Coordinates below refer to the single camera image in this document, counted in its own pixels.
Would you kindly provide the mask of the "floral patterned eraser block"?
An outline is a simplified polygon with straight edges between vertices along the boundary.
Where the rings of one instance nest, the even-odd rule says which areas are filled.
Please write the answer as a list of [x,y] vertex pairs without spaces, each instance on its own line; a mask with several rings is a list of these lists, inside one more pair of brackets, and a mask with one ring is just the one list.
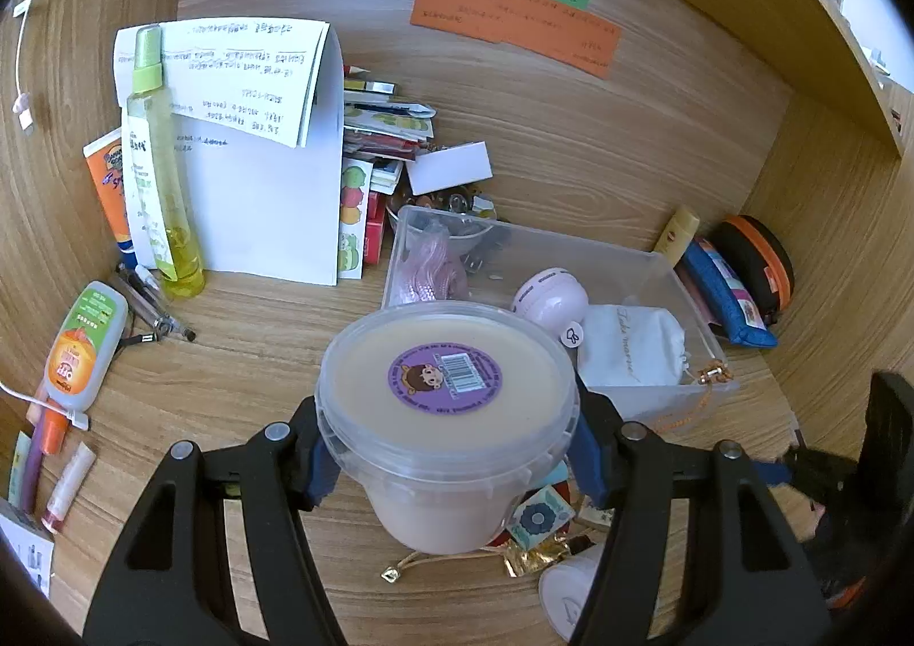
[[522,550],[531,550],[572,521],[573,516],[573,507],[553,485],[547,485],[514,508],[507,532]]

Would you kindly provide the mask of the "white cloth pouch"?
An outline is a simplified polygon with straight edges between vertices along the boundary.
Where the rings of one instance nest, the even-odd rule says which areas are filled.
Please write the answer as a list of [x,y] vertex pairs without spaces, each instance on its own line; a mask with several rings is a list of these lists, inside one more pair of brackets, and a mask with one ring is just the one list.
[[590,389],[679,384],[688,367],[685,330],[660,307],[590,306],[578,373]]

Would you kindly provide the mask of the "cream slime tub purple label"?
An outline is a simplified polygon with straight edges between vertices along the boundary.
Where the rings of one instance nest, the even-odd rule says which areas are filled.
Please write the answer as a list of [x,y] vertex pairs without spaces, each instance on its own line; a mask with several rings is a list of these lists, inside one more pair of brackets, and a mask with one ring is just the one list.
[[488,544],[564,459],[575,368],[507,310],[435,301],[378,310],[330,341],[315,389],[322,439],[398,543],[431,555]]

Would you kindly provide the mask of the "pink lip balm stick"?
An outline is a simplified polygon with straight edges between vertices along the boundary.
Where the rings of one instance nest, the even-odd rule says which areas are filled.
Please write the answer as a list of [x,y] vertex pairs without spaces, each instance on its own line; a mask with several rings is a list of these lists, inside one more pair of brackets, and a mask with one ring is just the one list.
[[56,535],[61,530],[63,521],[70,511],[79,489],[82,488],[83,482],[93,468],[94,462],[96,462],[94,449],[85,442],[79,443],[78,448],[65,465],[61,478],[57,480],[56,487],[42,513],[42,525],[51,535]]

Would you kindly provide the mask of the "white 4B eraser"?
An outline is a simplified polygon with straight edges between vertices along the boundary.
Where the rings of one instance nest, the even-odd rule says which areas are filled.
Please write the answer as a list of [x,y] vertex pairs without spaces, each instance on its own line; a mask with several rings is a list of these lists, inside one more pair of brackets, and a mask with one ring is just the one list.
[[601,510],[589,496],[581,497],[578,513],[576,513],[576,519],[578,519],[579,524],[595,530],[603,530],[603,532],[609,532],[610,528],[612,528],[614,516],[615,511],[612,508]]

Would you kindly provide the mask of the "white round lid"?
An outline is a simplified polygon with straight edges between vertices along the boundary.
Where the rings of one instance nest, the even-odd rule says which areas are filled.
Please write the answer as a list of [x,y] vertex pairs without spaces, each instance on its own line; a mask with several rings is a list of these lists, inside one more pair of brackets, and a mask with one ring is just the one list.
[[604,544],[592,545],[539,576],[539,601],[546,620],[564,641],[570,640],[586,604]]

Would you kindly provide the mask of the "orange marker pen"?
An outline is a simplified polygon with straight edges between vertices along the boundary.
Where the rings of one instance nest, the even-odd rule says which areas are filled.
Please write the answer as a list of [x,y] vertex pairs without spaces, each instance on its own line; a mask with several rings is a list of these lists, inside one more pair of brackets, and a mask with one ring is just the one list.
[[30,451],[26,454],[22,489],[20,489],[20,510],[27,515],[31,515],[35,509],[35,495],[37,495],[43,459],[61,451],[68,426],[70,426],[70,422],[65,415],[48,410],[48,408],[43,408],[41,417],[34,426]]

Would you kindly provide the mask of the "gold foil ribbon bow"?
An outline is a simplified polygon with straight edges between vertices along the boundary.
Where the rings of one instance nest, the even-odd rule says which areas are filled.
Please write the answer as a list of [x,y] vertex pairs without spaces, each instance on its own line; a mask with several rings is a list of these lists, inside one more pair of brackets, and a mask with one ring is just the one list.
[[499,559],[510,578],[524,578],[533,573],[542,572],[552,565],[561,563],[572,555],[587,552],[594,547],[595,541],[587,535],[568,535],[556,533],[545,541],[524,550],[518,543],[505,543],[496,547],[483,547],[471,553],[458,555],[433,555],[432,553],[412,552],[400,561],[389,564],[379,574],[387,584],[396,584],[407,570],[417,569],[422,565],[457,563],[457,561],[482,561],[482,559]]

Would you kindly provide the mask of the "orange green glue bottle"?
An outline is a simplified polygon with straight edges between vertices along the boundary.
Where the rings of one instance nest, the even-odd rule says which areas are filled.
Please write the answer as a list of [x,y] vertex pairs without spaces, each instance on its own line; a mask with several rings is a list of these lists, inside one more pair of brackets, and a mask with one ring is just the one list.
[[91,281],[79,293],[54,338],[43,368],[48,397],[64,410],[87,412],[113,362],[129,306],[118,290]]

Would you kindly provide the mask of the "blue patchwork pencil pouch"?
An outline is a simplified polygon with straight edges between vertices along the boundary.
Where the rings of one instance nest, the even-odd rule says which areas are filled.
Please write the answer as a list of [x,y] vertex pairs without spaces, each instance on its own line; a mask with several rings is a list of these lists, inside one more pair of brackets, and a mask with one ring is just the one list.
[[755,298],[709,240],[693,239],[679,267],[705,304],[711,324],[725,340],[751,349],[777,346],[777,338],[762,320]]

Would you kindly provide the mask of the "clear plastic storage bin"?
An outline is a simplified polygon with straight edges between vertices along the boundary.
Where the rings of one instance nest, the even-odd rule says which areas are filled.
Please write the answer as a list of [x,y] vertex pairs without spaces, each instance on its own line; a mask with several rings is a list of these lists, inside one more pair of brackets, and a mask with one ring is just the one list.
[[394,218],[385,306],[461,299],[509,310],[564,346],[626,419],[675,431],[739,388],[663,256],[406,205]]

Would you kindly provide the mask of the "black orange zip case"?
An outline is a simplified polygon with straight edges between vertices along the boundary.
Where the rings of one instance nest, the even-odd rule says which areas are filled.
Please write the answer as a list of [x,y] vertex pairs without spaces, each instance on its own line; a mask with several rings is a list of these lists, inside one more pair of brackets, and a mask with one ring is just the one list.
[[709,242],[744,284],[762,321],[773,326],[796,290],[795,270],[783,244],[748,214],[727,216],[711,230]]

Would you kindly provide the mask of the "pink round ball gadget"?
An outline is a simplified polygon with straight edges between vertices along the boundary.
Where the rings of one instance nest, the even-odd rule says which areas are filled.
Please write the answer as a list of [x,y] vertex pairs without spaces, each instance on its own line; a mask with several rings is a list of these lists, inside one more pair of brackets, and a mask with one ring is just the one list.
[[589,296],[575,275],[550,267],[528,278],[514,295],[514,314],[544,329],[567,349],[584,343],[583,321]]

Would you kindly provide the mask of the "cream lotion tube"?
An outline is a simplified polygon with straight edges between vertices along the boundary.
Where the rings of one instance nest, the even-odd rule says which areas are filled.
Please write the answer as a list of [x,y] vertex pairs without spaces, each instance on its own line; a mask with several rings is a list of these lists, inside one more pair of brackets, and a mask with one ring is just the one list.
[[664,225],[654,244],[655,253],[662,255],[671,267],[677,266],[699,229],[700,218],[691,208],[680,205]]

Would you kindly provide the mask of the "yellow spray bottle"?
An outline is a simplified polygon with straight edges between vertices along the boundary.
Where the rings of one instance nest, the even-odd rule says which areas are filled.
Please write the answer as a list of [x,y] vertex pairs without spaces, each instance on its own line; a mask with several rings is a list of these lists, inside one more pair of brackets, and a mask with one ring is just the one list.
[[137,32],[132,94],[122,114],[122,131],[139,216],[161,286],[174,298],[200,295],[205,288],[202,250],[181,190],[172,98],[164,81],[163,30],[158,24]]

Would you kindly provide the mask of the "orange sunscreen tube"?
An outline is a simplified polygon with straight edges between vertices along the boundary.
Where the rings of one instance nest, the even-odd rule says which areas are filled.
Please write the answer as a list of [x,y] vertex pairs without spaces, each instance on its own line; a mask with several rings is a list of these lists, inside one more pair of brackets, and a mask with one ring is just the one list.
[[137,252],[130,236],[122,177],[121,129],[111,129],[110,133],[85,145],[83,158],[89,167],[91,180],[111,233],[115,236],[119,256],[124,266],[135,268],[138,264]]

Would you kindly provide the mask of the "fruit pattern card box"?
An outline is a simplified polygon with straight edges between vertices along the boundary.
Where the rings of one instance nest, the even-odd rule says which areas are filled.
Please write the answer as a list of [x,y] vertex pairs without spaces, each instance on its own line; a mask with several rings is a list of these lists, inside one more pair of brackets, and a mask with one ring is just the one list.
[[342,279],[363,276],[370,177],[374,164],[346,157],[342,161],[339,198],[338,275]]

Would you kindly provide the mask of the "glass bowl with trinkets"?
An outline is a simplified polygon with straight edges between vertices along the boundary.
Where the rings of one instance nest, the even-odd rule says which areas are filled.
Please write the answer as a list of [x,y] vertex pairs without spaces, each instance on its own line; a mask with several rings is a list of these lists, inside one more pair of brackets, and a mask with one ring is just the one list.
[[466,211],[451,211],[445,208],[420,205],[417,211],[409,213],[407,207],[415,202],[397,192],[386,203],[387,220],[392,230],[398,230],[406,222],[404,243],[407,248],[418,246],[431,233],[448,233],[448,250],[457,256],[469,255],[494,231],[494,225],[483,219],[474,218]]

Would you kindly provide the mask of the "white folded paper stand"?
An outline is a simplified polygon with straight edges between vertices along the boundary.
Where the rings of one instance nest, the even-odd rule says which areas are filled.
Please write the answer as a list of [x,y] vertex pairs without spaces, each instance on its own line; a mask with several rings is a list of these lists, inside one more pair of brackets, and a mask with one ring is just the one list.
[[326,21],[169,21],[164,85],[203,264],[293,283],[338,281],[342,57]]

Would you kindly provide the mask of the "stack of books and cards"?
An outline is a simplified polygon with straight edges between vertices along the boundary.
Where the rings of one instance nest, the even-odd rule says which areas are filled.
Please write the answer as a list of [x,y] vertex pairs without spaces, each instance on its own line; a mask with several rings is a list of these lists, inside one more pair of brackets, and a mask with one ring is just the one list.
[[400,86],[344,66],[344,155],[372,163],[370,190],[390,196],[406,163],[431,149],[437,109],[409,100]]

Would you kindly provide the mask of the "small white cardboard box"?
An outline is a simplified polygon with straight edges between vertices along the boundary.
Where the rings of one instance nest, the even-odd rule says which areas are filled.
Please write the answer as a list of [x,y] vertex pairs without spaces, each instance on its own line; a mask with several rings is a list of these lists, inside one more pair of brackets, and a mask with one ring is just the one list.
[[490,155],[483,142],[464,143],[417,155],[406,163],[406,171],[415,196],[492,177]]

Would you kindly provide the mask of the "orange sticky note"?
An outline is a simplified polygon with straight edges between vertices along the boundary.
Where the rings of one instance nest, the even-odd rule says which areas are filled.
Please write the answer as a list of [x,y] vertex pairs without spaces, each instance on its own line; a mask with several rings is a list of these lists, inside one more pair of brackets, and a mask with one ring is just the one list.
[[414,26],[510,44],[584,70],[609,75],[621,29],[555,0],[415,0]]

